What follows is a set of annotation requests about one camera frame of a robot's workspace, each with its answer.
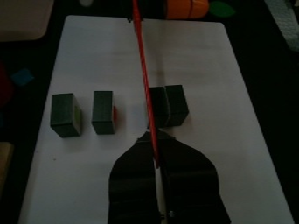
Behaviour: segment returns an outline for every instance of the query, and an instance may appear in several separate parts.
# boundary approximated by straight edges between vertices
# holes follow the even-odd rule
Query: wooden block
[[[14,147],[9,143],[0,143],[0,198],[5,186],[5,175],[11,160],[13,148]]]
[[[178,126],[189,114],[188,104],[184,97],[182,85],[165,86],[165,96],[170,111],[170,117],[166,126]]]
[[[91,126],[98,135],[114,134],[113,92],[93,92]]]
[[[156,128],[162,128],[165,127],[168,119],[170,117],[164,87],[149,87],[149,92],[153,107],[154,126]]]
[[[73,94],[53,94],[50,127],[59,137],[77,137],[81,132],[79,105]]]

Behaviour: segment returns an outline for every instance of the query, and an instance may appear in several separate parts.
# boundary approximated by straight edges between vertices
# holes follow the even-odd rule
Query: dark green block
[[[91,126],[98,135],[114,134],[113,92],[93,92]]]
[[[182,92],[182,85],[165,86],[165,96],[170,110],[170,117],[166,126],[178,126],[189,114],[188,105]]]
[[[164,87],[149,87],[149,92],[152,98],[154,126],[156,128],[162,128],[169,119],[169,108]]]
[[[73,94],[53,94],[50,98],[50,127],[59,137],[77,137],[81,129],[79,106]]]

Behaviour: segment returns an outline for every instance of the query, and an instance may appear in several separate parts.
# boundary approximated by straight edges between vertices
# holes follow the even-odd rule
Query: red stick
[[[138,54],[140,54],[140,61],[141,61],[141,68],[142,68],[142,77],[144,77],[144,95],[145,95],[145,106],[146,106],[149,130],[150,130],[152,145],[153,145],[153,160],[154,160],[154,166],[157,168],[160,165],[158,164],[160,161],[158,161],[157,141],[156,141],[156,132],[154,132],[154,115],[153,115],[152,99],[149,94],[146,71],[145,71],[145,54],[144,54],[144,45],[142,45],[142,36],[141,36],[141,21],[140,21],[140,14],[138,14],[136,0],[133,0],[133,22],[134,22],[134,34],[137,39]]]

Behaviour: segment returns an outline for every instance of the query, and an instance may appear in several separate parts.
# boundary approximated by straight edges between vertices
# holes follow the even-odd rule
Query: dark background
[[[299,223],[299,71],[290,52],[261,0],[222,0],[236,10],[232,17],[206,15],[202,21],[221,22],[237,58],[256,118],[274,164],[294,223]],[[14,145],[13,159],[0,201],[0,223],[17,223],[42,107],[51,78],[63,18],[67,15],[124,17],[118,0],[94,0],[83,8],[74,0],[54,1],[45,36],[34,41],[0,43],[0,60],[7,74],[22,68],[34,80],[17,87],[1,108],[0,141]],[[148,1],[144,18],[164,18],[164,1]]]

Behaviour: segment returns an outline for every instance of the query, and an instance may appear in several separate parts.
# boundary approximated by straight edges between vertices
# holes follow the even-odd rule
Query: white board
[[[189,115],[166,129],[197,149],[218,172],[232,224],[293,223],[224,26],[142,22],[149,85],[181,84]],[[111,90],[115,134],[90,126],[93,91]],[[82,110],[79,137],[49,126],[53,94],[73,93]],[[65,20],[19,224],[103,224],[107,175],[117,157],[145,132],[145,95],[133,24],[124,18]]]

